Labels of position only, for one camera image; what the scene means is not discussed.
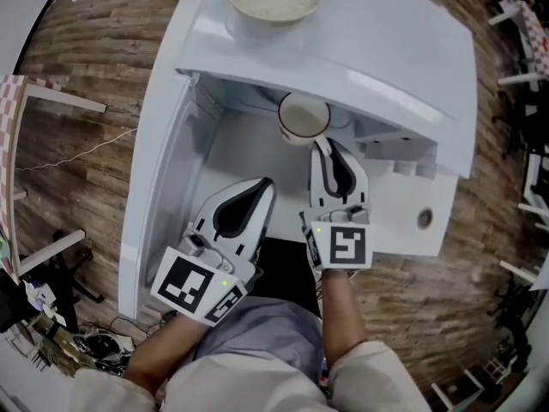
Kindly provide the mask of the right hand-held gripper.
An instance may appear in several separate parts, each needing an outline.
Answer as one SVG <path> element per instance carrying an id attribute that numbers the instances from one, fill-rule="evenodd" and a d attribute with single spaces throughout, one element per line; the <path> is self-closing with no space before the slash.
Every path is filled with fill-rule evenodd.
<path id="1" fill-rule="evenodd" d="M 327 143 L 328 156 L 316 143 L 311 147 L 311 208 L 299 213 L 309 264 L 313 270 L 367 270 L 374 241 L 370 210 L 364 206 L 369 200 L 369 179 L 349 150 L 334 139 Z M 349 207 L 322 208 L 339 205 Z"/>

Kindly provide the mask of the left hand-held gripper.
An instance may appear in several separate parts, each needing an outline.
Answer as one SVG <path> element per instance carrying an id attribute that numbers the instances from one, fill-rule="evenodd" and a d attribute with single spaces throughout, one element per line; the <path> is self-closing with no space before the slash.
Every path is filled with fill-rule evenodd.
<path id="1" fill-rule="evenodd" d="M 168 247 L 151 295 L 177 312 L 216 326 L 262 275 L 256 261 L 275 206 L 269 178 L 237 182 L 210 196 L 179 247 Z"/>

